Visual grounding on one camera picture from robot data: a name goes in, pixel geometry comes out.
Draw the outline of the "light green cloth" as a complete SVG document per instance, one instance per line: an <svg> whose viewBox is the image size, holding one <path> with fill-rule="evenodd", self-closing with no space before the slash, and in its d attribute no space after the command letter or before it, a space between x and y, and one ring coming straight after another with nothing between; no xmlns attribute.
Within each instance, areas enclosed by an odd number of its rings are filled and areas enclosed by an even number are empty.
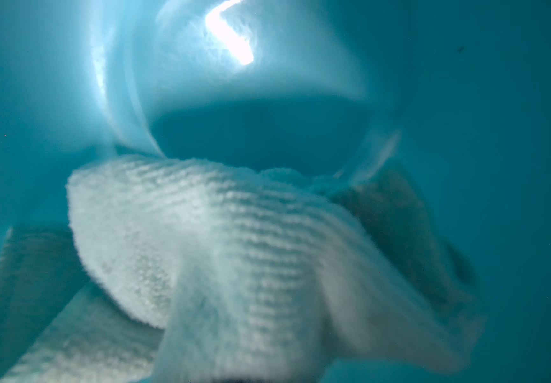
<svg viewBox="0 0 551 383"><path fill-rule="evenodd" d="M356 183L128 155L0 251L0 382L317 382L337 359L464 369L468 260L398 162Z"/></svg>

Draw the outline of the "blue bucket white handle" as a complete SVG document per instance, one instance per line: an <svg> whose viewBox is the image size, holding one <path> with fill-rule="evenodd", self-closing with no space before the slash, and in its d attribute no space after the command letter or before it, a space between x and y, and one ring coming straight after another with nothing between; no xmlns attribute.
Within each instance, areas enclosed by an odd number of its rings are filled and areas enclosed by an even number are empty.
<svg viewBox="0 0 551 383"><path fill-rule="evenodd" d="M388 148L478 272L455 382L551 382L551 1L0 1L0 247L145 148L349 180Z"/></svg>

